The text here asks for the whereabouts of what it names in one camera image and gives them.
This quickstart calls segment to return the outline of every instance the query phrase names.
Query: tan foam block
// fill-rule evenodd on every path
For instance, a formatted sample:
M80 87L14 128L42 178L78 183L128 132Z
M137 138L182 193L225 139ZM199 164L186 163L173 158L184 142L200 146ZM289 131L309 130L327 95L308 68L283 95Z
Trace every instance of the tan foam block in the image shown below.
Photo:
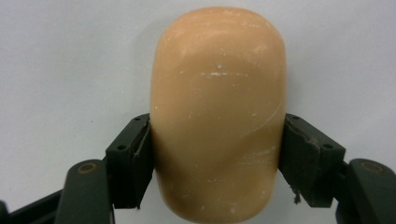
M163 33L150 120L164 201L194 222L239 222L273 192L286 105L276 28L240 8L187 13Z

